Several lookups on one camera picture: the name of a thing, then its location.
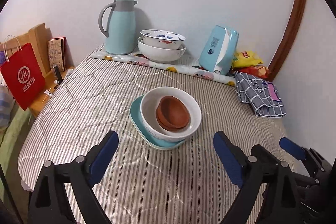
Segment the green square plate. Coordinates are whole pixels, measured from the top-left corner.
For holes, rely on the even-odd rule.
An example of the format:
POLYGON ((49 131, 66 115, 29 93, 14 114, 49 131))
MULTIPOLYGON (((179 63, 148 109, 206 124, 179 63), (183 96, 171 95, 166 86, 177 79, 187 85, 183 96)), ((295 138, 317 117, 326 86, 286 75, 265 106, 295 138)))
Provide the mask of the green square plate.
POLYGON ((145 139, 145 142, 150 145, 150 147, 158 149, 158 150, 162 150, 162 151, 168 151, 168 150, 172 150, 175 149, 181 145, 183 145, 183 143, 185 143, 185 140, 182 141, 178 141, 175 143, 171 143, 168 141, 164 141, 164 140, 158 140, 158 139, 145 139))

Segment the grey checked folded cloth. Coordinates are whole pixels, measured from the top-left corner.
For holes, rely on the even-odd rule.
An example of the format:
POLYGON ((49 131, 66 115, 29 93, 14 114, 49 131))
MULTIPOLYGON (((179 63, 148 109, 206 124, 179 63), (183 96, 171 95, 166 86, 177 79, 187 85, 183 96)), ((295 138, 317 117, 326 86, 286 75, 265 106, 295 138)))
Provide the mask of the grey checked folded cloth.
POLYGON ((267 80, 247 73, 236 72, 236 92, 241 103, 248 104, 259 117, 286 116, 284 103, 276 86, 267 80))

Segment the green blanket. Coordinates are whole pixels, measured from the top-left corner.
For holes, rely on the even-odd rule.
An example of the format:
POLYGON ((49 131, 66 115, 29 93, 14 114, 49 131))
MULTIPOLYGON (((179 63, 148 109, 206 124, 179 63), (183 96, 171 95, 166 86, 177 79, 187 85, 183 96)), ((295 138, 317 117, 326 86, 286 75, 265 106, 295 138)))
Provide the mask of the green blanket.
POLYGON ((18 172, 18 157, 26 137, 34 123, 30 110, 15 105, 10 114, 7 128, 1 129, 1 167, 14 200, 24 193, 18 172))

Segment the red chips bag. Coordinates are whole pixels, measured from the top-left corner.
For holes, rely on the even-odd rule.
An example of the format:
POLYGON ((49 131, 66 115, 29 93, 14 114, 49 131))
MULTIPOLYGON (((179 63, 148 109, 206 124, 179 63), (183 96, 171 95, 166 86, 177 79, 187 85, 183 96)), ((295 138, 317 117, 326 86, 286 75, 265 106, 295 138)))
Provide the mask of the red chips bag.
POLYGON ((234 71, 240 73, 247 73, 249 75, 253 75, 255 77, 266 80, 270 74, 270 70, 264 65, 256 65, 252 67, 246 68, 235 68, 234 71))

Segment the striped quilted bedcover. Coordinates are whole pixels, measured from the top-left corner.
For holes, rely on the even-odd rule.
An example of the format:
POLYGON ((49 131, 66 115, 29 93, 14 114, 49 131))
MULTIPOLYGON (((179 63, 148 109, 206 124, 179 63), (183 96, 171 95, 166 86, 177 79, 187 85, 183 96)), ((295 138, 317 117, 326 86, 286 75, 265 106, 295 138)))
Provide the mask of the striped quilted bedcover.
POLYGON ((219 223, 234 201, 233 185, 213 136, 223 131, 245 153, 260 144, 298 170, 300 162, 279 146, 281 119, 258 117, 231 86, 135 64, 86 57, 38 115, 18 157, 18 170, 35 186, 45 161, 71 162, 118 133, 119 146, 93 189, 113 223, 219 223), (202 122, 179 147, 150 147, 130 119, 130 106, 153 88, 171 86, 198 103, 202 122))

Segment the yellow chips bag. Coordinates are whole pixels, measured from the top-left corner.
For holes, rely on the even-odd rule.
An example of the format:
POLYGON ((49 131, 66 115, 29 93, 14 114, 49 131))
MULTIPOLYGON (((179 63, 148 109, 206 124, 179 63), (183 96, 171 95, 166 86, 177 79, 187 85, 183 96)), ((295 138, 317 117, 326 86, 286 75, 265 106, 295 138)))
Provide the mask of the yellow chips bag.
POLYGON ((262 64, 262 59, 253 51, 236 52, 232 61, 232 68, 247 68, 262 64))

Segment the light blue electric kettle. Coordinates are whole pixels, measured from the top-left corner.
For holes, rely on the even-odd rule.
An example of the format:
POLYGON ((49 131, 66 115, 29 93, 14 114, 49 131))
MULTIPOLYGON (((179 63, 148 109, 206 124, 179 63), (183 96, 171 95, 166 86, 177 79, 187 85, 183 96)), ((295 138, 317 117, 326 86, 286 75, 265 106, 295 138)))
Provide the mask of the light blue electric kettle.
POLYGON ((227 75, 238 44, 239 33, 216 25, 199 57, 199 65, 209 72, 227 75))

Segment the blue striped fabric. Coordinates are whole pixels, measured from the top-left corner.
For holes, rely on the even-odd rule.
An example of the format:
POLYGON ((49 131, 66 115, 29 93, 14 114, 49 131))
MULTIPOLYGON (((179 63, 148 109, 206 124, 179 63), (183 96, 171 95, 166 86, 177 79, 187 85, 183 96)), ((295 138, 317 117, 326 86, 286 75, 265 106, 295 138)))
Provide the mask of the blue striped fabric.
POLYGON ((0 90, 0 126, 5 128, 9 125, 11 110, 15 104, 15 99, 5 85, 1 85, 0 90))

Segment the rolled patterned plastic sheet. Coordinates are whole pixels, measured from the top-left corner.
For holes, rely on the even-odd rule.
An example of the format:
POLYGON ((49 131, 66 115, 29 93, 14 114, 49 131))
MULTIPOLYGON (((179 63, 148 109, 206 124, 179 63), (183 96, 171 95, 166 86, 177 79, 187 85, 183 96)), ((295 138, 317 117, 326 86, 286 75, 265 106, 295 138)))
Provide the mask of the rolled patterned plastic sheet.
POLYGON ((112 55, 105 51, 97 51, 91 54, 94 59, 115 61, 119 63, 127 63, 144 67, 156 68, 163 71, 171 71, 183 75, 198 77, 205 80, 215 81, 217 83, 236 86, 234 77, 216 74, 205 70, 198 64, 198 60, 190 55, 183 55, 179 60, 172 63, 159 63, 150 61, 140 52, 133 52, 128 55, 112 55))

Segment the red paper shopping bag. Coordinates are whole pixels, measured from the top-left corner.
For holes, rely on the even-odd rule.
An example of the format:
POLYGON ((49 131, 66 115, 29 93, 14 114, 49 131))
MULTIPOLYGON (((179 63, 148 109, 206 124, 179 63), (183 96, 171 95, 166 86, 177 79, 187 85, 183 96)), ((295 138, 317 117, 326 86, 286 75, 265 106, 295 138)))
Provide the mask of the red paper shopping bag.
POLYGON ((9 42, 5 40, 3 47, 6 61, 1 65, 1 74, 18 105, 26 110, 43 90, 46 82, 32 45, 21 45, 17 37, 11 38, 16 41, 17 51, 9 56, 9 42))

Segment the large white ceramic bowl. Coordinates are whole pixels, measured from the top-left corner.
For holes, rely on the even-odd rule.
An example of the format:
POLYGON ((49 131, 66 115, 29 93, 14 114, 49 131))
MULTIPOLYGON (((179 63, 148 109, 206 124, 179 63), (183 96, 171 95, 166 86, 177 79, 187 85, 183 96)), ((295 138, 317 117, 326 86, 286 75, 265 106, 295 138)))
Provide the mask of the large white ceramic bowl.
POLYGON ((143 37, 137 39, 139 51, 151 61, 157 63, 170 63, 180 59, 186 51, 186 46, 182 44, 177 50, 158 48, 143 43, 143 37))

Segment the blue patterned ceramic bowl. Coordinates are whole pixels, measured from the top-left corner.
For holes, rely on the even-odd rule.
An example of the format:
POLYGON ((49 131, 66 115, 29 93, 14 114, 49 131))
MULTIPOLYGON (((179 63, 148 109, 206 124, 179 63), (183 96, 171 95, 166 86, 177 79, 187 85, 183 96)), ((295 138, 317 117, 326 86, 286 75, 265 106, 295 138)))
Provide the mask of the blue patterned ceramic bowl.
POLYGON ((144 44, 169 50, 177 50, 186 39, 176 32, 159 29, 141 30, 140 34, 144 44))

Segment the patterned notebook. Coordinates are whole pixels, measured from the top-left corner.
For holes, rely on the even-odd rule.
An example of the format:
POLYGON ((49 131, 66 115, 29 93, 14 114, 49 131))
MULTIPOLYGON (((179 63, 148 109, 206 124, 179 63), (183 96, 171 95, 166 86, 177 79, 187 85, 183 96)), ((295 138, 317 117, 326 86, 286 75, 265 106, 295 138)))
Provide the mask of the patterned notebook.
POLYGON ((66 38, 52 38, 47 41, 49 64, 51 69, 56 65, 63 72, 66 70, 66 38))

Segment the light blue thermos jug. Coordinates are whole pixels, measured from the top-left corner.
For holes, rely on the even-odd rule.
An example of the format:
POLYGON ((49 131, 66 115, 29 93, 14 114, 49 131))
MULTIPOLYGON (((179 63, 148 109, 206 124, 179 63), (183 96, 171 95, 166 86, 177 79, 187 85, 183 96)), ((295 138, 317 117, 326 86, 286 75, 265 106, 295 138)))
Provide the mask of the light blue thermos jug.
POLYGON ((113 0, 98 16, 98 27, 105 36, 105 50, 114 55, 126 55, 136 47, 136 0, 113 0))

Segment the brown wooden door frame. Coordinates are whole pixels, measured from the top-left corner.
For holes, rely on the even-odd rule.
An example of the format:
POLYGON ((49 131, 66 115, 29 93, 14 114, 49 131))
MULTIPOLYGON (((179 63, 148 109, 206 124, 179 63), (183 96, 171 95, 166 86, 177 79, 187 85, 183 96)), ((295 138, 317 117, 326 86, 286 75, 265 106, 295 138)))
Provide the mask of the brown wooden door frame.
POLYGON ((269 81, 273 81, 276 78, 277 74, 281 70, 282 65, 288 57, 301 25, 305 6, 306 0, 293 1, 293 7, 291 9, 288 24, 286 25, 282 40, 268 67, 270 69, 270 74, 268 76, 269 81))

